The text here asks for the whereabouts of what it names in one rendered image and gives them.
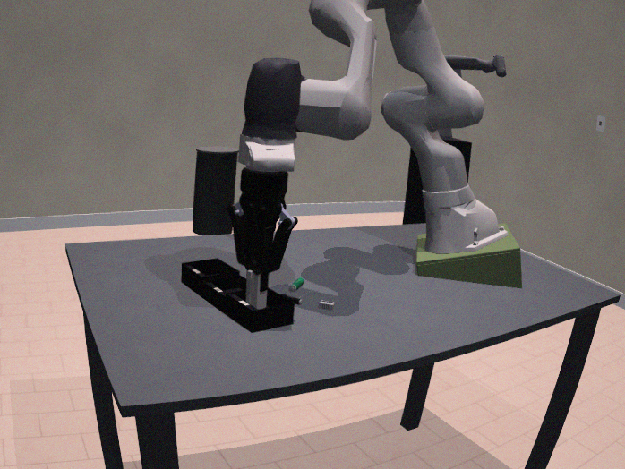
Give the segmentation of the green aa battery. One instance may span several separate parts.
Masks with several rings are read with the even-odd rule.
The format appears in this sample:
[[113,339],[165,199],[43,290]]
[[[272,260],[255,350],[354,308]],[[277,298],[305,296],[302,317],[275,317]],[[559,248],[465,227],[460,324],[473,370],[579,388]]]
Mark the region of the green aa battery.
[[302,278],[298,278],[290,287],[289,290],[291,292],[296,291],[302,284],[304,283],[304,280]]

